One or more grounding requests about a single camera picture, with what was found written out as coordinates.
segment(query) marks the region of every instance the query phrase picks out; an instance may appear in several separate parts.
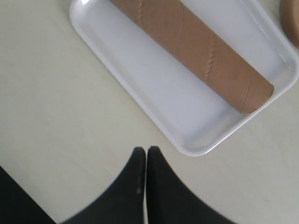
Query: table surface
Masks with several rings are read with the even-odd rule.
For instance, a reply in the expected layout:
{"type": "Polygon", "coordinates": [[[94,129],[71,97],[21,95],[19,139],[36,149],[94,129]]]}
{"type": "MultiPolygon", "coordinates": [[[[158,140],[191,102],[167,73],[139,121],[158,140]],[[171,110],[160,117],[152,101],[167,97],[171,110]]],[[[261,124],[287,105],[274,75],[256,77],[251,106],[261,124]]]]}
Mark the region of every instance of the table surface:
{"type": "MultiPolygon", "coordinates": [[[[279,0],[260,0],[278,23],[279,0]]],[[[159,145],[182,181],[240,224],[299,220],[299,84],[211,153],[180,154],[73,30],[69,0],[0,1],[0,165],[62,222],[159,145]]]]}

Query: paper towel roll tube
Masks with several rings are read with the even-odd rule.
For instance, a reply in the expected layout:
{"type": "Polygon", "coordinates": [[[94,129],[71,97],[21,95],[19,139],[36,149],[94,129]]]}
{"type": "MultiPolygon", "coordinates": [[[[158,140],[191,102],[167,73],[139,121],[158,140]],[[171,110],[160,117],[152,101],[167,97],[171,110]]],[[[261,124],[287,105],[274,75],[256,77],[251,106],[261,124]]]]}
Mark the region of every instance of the paper towel roll tube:
{"type": "Polygon", "coordinates": [[[274,86],[179,0],[110,0],[151,38],[242,114],[274,86]]]}

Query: white foam tray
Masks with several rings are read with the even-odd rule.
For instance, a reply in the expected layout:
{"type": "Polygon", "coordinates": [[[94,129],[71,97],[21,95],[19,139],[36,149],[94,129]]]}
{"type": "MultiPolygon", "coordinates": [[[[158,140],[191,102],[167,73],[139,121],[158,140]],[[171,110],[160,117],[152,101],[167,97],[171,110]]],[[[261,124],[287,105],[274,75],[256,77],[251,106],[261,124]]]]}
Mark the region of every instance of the white foam tray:
{"type": "Polygon", "coordinates": [[[183,154],[203,155],[298,79],[298,56],[257,0],[182,0],[274,86],[241,115],[123,15],[109,0],[73,0],[75,30],[183,154]]]}

